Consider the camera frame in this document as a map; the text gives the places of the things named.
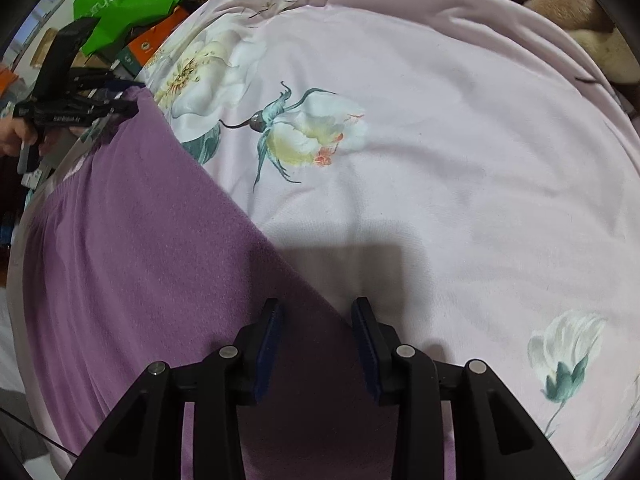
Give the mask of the person's left hand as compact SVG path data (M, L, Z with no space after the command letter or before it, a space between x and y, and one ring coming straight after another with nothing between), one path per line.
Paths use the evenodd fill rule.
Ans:
M58 140L66 134L81 136L85 128L58 128L50 129L40 144L39 154L47 155L58 143ZM0 122L0 153L1 156L18 157L23 146L34 145L37 141L37 133L22 118L10 116L2 117Z

